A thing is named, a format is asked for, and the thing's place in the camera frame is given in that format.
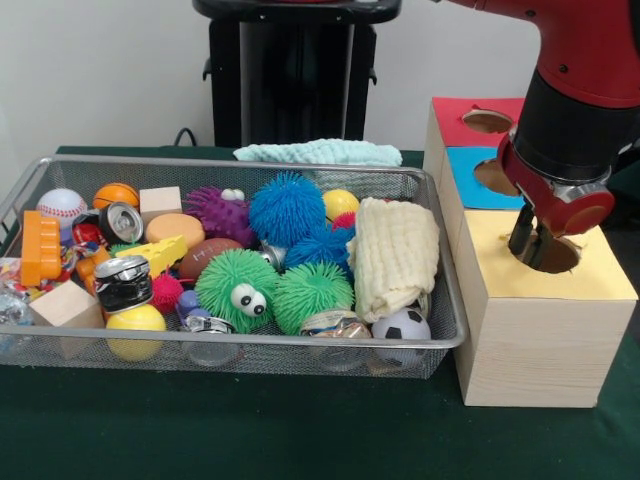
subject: round hole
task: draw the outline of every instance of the round hole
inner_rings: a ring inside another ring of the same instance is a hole
[[[509,197],[518,197],[520,192],[514,187],[504,171],[500,162],[495,158],[482,162],[473,170],[473,175],[482,185],[495,193],[508,195]]]
[[[531,235],[529,245],[535,242],[537,238],[536,234]],[[516,258],[522,261],[522,257],[523,255],[519,255]],[[544,273],[563,273],[575,268],[579,262],[580,254],[577,248],[568,240],[555,238],[549,246],[540,268],[536,268],[536,270]]]
[[[462,117],[462,121],[480,133],[506,133],[513,125],[511,117],[493,110],[472,110]]]

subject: purple spiky toy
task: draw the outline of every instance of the purple spiky toy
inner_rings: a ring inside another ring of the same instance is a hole
[[[256,240],[249,227],[249,203],[242,190],[202,187],[187,195],[186,213],[202,223],[207,238],[230,238],[244,248]]]

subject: green fuzzy ball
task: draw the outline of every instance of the green fuzzy ball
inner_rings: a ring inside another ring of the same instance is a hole
[[[231,323],[238,333],[249,333],[273,320],[273,299],[278,274],[258,252],[252,250],[226,250],[214,257],[202,271],[195,291],[200,306]],[[232,292],[240,284],[249,284],[264,295],[264,312],[251,317],[231,300]]]
[[[299,335],[302,323],[325,310],[349,310],[353,289],[334,263],[305,263],[288,270],[278,282],[273,305],[276,322],[287,335]]]
[[[116,243],[109,247],[109,254],[115,258],[116,253],[124,252],[125,250],[129,250],[130,248],[141,247],[139,243]]]

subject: metal basket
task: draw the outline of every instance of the metal basket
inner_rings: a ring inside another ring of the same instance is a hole
[[[283,171],[296,171],[321,189],[345,188],[357,197],[406,200],[430,208],[441,228],[440,265],[431,294],[432,340],[331,339],[284,336],[275,324],[250,335],[178,331],[175,316],[167,332],[0,326],[0,364],[21,366],[200,370],[232,373],[384,376],[427,379],[449,349],[460,345],[467,322],[444,231],[435,185],[422,170],[297,164],[241,163],[184,159],[55,156],[30,166],[0,206],[0,252],[20,257],[22,215],[48,190],[67,187],[91,199],[105,183],[139,189],[180,186],[182,195],[205,185],[240,188],[247,198]],[[109,342],[131,351],[161,345],[146,361],[128,362]],[[61,345],[79,353],[65,358]]]

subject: blue paper square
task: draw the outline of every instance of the blue paper square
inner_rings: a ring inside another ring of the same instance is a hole
[[[497,157],[497,148],[449,147],[447,153],[451,162],[453,178],[465,208],[520,210],[524,206],[522,197],[509,197],[492,192],[482,185],[474,175],[477,165]]]

